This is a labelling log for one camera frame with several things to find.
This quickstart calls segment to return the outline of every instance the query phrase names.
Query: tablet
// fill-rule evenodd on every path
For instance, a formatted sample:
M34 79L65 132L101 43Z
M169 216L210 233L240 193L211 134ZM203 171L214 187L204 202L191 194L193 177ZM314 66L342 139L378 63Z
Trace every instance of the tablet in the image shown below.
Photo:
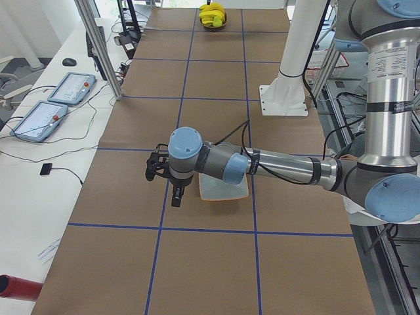
M78 105L89 94L95 82L93 74L69 72L48 97L48 101Z
M10 136L33 142L42 142L60 124L68 106L39 101L10 132Z

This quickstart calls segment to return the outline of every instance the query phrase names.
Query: computer mouse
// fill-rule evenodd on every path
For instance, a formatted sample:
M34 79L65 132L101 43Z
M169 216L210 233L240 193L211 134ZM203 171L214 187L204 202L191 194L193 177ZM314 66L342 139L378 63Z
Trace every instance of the computer mouse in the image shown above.
M72 58L63 59L63 66L74 67L77 64L77 61Z

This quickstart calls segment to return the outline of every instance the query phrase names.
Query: white desk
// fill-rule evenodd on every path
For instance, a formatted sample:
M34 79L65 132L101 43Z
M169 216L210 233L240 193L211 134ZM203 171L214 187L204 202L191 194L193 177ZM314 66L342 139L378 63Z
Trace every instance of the white desk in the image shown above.
M110 36L113 20L98 19L104 26L106 39ZM114 69L127 60L122 47L115 45L111 35L108 54ZM77 66L64 67L62 60L70 57L77 60ZM47 69L34 87L56 85L67 72L95 74L96 85L88 95L94 95L106 82L95 71L92 58L87 57L85 28L83 23L69 36L57 52ZM52 90L29 94L16 109L13 116L23 116L38 100L46 100ZM17 138L0 139L0 151L33 160L45 159L66 151L96 146L102 136L112 111L109 104L113 95L109 86L103 88L91 104L98 111L93 125L83 140L63 140L53 144L32 144ZM68 115L61 126L46 140L53 141L65 137L82 137L94 114L89 105L84 105ZM10 122L15 126L17 121ZM4 127L0 137L7 136L10 129ZM69 168L85 179L96 150L84 150L50 159L53 167ZM53 170L47 177L39 176L43 162L31 163L0 154L0 274L10 274L20 278L44 282L52 259L43 264L37 255L52 242L61 238L67 221L79 195L81 185L68 171ZM0 314L30 314L35 303L0 299Z

